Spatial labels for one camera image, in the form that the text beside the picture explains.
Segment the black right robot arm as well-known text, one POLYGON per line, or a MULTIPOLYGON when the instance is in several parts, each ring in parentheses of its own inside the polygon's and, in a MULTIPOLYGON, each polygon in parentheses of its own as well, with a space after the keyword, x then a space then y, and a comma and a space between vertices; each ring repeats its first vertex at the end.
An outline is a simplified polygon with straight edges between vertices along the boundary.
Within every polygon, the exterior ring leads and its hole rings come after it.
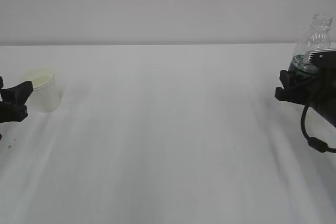
POLYGON ((282 87, 275 90, 278 101, 306 105, 335 126, 335 69, 321 68, 312 76, 282 70, 279 76, 282 87))

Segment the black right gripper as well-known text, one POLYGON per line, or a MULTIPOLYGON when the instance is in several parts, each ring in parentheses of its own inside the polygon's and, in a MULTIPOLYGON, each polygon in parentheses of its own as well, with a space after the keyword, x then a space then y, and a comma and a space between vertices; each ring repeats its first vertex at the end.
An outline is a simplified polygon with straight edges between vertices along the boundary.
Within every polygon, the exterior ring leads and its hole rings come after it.
POLYGON ((313 108, 324 119, 335 119, 335 69, 320 69, 311 94, 308 85, 312 76, 281 70, 279 80, 282 87, 276 87, 275 98, 281 102, 305 105, 302 119, 306 118, 308 108, 313 108))

